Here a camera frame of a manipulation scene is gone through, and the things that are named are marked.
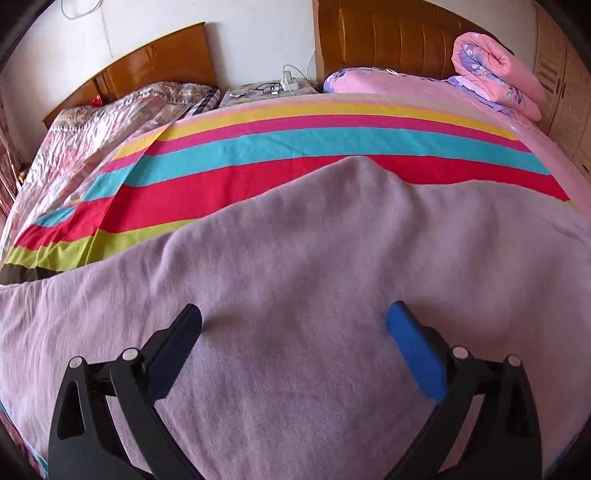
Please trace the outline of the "lilac sweatpants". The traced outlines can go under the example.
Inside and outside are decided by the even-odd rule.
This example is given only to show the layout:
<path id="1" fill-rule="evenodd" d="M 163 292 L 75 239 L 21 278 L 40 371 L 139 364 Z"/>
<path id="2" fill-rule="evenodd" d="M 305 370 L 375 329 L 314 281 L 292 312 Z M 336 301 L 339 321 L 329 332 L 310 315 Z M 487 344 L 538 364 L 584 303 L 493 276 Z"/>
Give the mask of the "lilac sweatpants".
<path id="1" fill-rule="evenodd" d="M 1 400 L 48 448 L 68 361 L 109 361 L 187 304 L 198 339 L 158 412 L 208 479 L 381 479 L 434 404 L 388 335 L 405 302 L 525 366 L 543 462 L 590 414 L 590 231 L 520 186 L 410 185 L 349 157 L 126 251 L 1 291 Z"/>

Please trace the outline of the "pink floral curtain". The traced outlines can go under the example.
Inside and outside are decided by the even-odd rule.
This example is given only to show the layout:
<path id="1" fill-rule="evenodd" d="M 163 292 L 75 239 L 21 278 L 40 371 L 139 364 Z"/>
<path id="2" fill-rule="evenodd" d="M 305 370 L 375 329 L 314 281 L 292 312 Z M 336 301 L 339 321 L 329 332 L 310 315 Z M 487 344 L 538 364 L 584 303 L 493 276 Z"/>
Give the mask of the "pink floral curtain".
<path id="1" fill-rule="evenodd" d="M 9 133 L 3 102 L 0 102 L 0 168 L 1 217 L 6 220 L 20 189 L 17 177 L 20 159 Z"/>

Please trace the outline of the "rainbow striped blanket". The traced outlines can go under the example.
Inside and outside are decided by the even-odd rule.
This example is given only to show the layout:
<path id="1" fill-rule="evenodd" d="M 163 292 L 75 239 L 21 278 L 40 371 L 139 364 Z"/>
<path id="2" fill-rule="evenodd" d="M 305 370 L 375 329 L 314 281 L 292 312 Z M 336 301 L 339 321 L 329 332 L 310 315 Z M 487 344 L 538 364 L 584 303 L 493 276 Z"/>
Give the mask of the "rainbow striped blanket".
<path id="1" fill-rule="evenodd" d="M 124 143 L 85 179 L 79 198 L 34 216 L 9 248 L 1 281 L 106 259 L 349 156 L 412 184 L 486 180 L 567 199 L 533 148 L 482 113 L 378 95 L 256 102 Z"/>

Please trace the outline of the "pink floral quilt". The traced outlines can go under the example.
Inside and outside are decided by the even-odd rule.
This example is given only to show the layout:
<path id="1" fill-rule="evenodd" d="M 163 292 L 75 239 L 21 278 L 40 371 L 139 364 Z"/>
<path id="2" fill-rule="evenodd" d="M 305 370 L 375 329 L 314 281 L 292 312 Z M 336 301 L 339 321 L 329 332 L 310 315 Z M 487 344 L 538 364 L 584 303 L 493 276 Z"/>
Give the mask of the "pink floral quilt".
<path id="1" fill-rule="evenodd" d="M 158 82 L 103 107 L 61 111 L 49 127 L 3 228 L 1 258 L 34 220 L 80 200 L 127 141 L 186 116 L 212 88 Z"/>

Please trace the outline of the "plaid bed sheet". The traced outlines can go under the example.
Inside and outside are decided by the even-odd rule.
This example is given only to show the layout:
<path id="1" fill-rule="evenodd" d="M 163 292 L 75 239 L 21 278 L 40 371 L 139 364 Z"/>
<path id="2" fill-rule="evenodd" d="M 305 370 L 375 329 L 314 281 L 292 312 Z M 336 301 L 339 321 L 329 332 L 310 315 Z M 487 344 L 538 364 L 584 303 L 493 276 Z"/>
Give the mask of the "plaid bed sheet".
<path id="1" fill-rule="evenodd" d="M 191 106 L 187 110 L 186 117 L 192 117 L 216 109 L 218 107 L 219 102 L 221 101 L 221 96 L 221 89 L 212 88 L 210 91 L 207 92 L 207 94 L 205 94 L 205 96 L 200 100 L 200 102 Z"/>

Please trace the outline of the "rolled pink floral duvet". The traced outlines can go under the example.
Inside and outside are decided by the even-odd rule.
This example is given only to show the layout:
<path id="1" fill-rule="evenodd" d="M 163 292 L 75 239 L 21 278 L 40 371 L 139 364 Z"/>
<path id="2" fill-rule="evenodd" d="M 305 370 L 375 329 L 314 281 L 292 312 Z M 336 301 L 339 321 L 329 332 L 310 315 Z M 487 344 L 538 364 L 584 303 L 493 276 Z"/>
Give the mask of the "rolled pink floral duvet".
<path id="1" fill-rule="evenodd" d="M 492 37 L 468 32 L 456 38 L 452 63 L 456 75 L 446 82 L 466 91 L 497 111 L 515 114 L 538 122 L 545 90 L 528 67 Z"/>

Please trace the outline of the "beige wardrobe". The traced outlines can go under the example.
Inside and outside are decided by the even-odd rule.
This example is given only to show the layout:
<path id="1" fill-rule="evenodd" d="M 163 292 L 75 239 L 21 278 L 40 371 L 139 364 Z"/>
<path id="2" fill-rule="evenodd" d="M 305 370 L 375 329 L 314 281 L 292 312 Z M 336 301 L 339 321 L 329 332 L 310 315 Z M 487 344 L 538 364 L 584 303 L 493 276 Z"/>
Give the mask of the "beige wardrobe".
<path id="1" fill-rule="evenodd" d="M 536 5 L 534 74 L 546 92 L 539 128 L 590 177 L 590 73 L 561 27 Z"/>

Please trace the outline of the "pink bed sheet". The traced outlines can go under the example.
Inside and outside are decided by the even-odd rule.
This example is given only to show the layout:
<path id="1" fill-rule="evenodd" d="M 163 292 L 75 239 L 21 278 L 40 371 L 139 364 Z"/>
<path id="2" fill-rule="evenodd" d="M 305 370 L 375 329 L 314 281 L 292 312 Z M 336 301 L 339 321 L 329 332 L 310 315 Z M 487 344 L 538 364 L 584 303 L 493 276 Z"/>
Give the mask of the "pink bed sheet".
<path id="1" fill-rule="evenodd" d="M 377 94 L 406 103 L 468 117 L 504 128 L 513 133 L 546 167 L 585 217 L 590 216 L 590 183 L 575 164 L 537 126 L 506 107 L 492 107 L 470 90 L 446 81 L 408 75 L 377 68 L 346 68 L 329 75 L 325 93 Z"/>

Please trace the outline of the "nightstand with floral cloth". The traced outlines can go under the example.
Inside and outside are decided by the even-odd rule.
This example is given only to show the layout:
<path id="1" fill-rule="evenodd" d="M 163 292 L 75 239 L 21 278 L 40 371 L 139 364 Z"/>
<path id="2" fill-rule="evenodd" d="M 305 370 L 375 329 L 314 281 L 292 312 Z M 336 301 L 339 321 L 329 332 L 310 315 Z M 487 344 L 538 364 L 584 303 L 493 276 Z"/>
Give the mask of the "nightstand with floral cloth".
<path id="1" fill-rule="evenodd" d="M 287 90 L 283 89 L 280 80 L 245 84 L 225 91 L 219 108 L 233 105 L 258 102 L 263 100 L 290 98 L 293 96 L 314 95 L 318 91 L 305 79 L 297 79 L 297 88 L 291 84 Z"/>

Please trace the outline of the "left wooden headboard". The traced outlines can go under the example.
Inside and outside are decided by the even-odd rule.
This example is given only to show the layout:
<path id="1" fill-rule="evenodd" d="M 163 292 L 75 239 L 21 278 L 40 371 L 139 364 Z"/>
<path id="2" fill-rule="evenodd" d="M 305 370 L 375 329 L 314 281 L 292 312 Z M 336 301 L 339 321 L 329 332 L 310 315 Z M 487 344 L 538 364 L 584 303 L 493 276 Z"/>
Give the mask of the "left wooden headboard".
<path id="1" fill-rule="evenodd" d="M 43 124 L 50 127 L 64 109 L 103 106 L 157 82 L 217 84 L 203 22 L 162 36 L 116 60 L 54 107 Z"/>

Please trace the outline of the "wooden headboard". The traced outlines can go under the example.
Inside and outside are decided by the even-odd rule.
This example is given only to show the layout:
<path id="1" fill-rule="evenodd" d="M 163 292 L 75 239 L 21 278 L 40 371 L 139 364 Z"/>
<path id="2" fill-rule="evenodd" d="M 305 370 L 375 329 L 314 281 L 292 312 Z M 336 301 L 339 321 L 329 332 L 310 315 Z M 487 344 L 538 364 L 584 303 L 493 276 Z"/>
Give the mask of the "wooden headboard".
<path id="1" fill-rule="evenodd" d="M 162 36 L 116 60 L 54 107 L 43 124 L 50 127 L 64 109 L 103 106 L 157 82 L 217 84 L 203 22 Z"/>
<path id="2" fill-rule="evenodd" d="M 349 67 L 446 79 L 456 73 L 451 60 L 455 39 L 466 32 L 487 32 L 427 1 L 318 0 L 312 11 L 320 83 Z"/>

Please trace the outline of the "white power strip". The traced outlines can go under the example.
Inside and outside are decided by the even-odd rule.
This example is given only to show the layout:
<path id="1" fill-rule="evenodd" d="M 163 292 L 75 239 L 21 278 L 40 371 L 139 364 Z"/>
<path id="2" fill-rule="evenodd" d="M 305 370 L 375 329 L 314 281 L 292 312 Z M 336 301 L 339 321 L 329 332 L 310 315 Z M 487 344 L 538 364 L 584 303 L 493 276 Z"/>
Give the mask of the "white power strip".
<path id="1" fill-rule="evenodd" d="M 297 80 L 294 79 L 291 72 L 288 70 L 281 71 L 281 78 L 280 78 L 280 86 L 283 88 L 283 91 L 294 93 L 300 87 L 298 85 Z"/>

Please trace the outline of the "right wooden headboard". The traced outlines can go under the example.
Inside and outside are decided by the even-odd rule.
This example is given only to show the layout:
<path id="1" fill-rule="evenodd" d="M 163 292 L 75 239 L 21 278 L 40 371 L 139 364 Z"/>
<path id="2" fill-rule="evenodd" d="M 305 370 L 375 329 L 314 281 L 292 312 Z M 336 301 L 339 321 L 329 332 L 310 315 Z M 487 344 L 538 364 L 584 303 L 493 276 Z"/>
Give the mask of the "right wooden headboard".
<path id="1" fill-rule="evenodd" d="M 451 60 L 455 39 L 466 32 L 487 32 L 427 1 L 318 0 L 312 11 L 320 83 L 349 67 L 446 79 L 456 73 Z"/>

